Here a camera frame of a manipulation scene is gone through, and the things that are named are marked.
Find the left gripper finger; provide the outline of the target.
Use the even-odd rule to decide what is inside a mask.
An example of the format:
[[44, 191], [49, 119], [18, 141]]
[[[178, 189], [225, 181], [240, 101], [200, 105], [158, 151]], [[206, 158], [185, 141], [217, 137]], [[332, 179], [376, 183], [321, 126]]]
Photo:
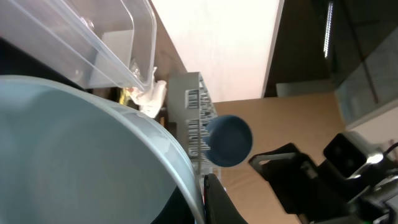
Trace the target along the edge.
[[204, 178], [204, 202], [207, 224], [248, 224], [214, 174]]

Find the blue plate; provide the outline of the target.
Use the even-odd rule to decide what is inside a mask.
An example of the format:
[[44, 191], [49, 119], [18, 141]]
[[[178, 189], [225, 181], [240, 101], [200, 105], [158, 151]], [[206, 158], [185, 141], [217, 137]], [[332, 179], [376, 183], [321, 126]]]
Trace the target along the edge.
[[249, 125], [240, 117], [223, 115], [212, 119], [205, 127], [209, 136], [203, 137], [209, 150], [206, 158], [220, 167], [234, 167], [244, 161], [253, 146]]

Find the white napkin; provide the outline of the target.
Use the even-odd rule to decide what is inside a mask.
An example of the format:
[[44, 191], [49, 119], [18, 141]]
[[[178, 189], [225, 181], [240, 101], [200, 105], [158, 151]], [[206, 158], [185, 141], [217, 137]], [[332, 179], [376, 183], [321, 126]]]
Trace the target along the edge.
[[129, 89], [131, 100], [139, 106], [139, 111], [150, 118], [155, 118], [162, 108], [167, 92], [167, 82], [153, 80], [150, 89], [140, 91], [133, 87]]

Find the yellow snack wrapper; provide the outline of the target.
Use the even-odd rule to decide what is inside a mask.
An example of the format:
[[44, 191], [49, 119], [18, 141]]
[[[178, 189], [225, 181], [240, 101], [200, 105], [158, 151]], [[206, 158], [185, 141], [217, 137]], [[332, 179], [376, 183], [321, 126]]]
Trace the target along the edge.
[[133, 88], [122, 88], [120, 91], [119, 103], [122, 105], [128, 105], [133, 91]]

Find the bowl of rice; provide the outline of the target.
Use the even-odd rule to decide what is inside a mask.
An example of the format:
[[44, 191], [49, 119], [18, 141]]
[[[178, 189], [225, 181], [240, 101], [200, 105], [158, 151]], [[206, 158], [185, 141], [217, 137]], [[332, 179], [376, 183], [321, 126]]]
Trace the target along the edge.
[[1, 77], [2, 223], [205, 222], [192, 164], [158, 122], [51, 80]]

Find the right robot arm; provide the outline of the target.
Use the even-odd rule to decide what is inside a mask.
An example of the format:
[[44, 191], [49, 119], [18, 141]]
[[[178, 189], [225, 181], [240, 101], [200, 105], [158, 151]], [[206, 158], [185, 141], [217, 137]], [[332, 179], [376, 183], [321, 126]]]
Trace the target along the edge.
[[293, 143], [252, 156], [283, 209], [301, 223], [397, 223], [397, 161], [355, 131], [337, 134], [316, 164]]

